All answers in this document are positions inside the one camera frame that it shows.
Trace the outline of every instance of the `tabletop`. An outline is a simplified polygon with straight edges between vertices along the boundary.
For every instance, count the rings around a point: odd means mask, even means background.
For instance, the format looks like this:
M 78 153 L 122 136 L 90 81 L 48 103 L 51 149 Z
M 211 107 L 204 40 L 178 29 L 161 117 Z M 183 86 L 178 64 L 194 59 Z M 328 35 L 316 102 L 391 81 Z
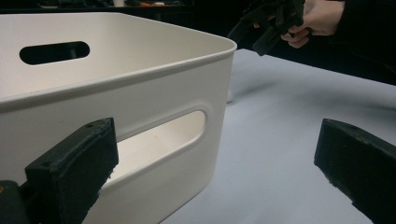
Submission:
M 233 59 L 211 182 L 162 224 L 370 224 L 314 165 L 323 119 L 396 145 L 396 87 L 260 57 Z

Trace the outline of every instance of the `white plastic bin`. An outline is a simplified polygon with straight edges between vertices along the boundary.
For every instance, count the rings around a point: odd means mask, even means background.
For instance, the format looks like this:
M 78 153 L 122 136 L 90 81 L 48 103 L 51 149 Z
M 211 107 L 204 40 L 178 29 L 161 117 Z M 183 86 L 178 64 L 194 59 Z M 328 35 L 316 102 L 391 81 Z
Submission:
M 118 13 L 0 15 L 0 30 L 0 179 L 23 183 L 35 158 L 113 117 L 120 164 L 84 223 L 158 223 L 205 187 L 233 41 Z M 20 56 L 79 41 L 89 54 L 76 59 L 31 65 Z

